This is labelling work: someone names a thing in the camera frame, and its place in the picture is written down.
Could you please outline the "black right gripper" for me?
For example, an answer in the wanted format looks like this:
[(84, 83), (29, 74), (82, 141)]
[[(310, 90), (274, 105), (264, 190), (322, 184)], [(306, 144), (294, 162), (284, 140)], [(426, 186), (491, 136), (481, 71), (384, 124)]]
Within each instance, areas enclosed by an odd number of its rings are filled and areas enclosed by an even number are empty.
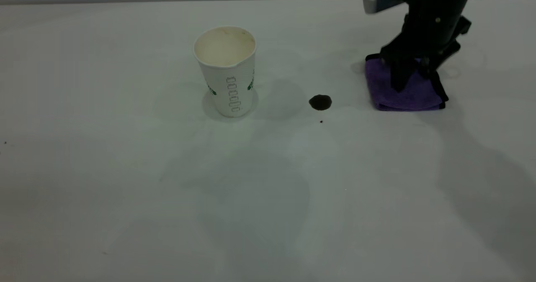
[(454, 30), (468, 0), (402, 0), (408, 14), (401, 33), (381, 48), (381, 58), (390, 64), (391, 87), (401, 92), (418, 70), (429, 79), (461, 49)]

